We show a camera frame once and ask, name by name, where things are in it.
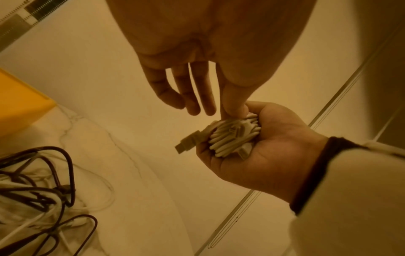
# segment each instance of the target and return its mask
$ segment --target sleeve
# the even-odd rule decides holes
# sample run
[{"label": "sleeve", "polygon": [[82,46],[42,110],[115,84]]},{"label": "sleeve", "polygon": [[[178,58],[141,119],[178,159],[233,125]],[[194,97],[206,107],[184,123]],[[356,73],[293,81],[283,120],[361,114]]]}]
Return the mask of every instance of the sleeve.
[{"label": "sleeve", "polygon": [[290,226],[298,256],[405,255],[405,160],[342,151]]}]

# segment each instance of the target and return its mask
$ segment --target marble table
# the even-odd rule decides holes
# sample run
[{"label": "marble table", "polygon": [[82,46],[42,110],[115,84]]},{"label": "marble table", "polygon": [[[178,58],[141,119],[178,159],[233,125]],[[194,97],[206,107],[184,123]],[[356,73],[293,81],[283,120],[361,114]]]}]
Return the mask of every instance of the marble table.
[{"label": "marble table", "polygon": [[[114,191],[111,206],[90,210],[99,224],[81,255],[193,255],[182,219],[161,182],[139,156],[107,131],[59,106],[27,129],[0,138],[0,155],[38,146],[59,146],[71,155],[77,197],[85,205],[99,205]],[[112,188],[91,172],[104,177]],[[77,231],[69,236],[75,248],[74,240],[79,244],[85,235]],[[59,249],[52,255],[69,253]]]}]

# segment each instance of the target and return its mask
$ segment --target yellow box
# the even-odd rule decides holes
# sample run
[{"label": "yellow box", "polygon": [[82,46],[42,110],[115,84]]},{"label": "yellow box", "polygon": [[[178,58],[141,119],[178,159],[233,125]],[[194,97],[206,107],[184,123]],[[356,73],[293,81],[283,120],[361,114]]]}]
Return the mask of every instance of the yellow box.
[{"label": "yellow box", "polygon": [[0,137],[29,126],[54,106],[53,100],[0,69]]}]

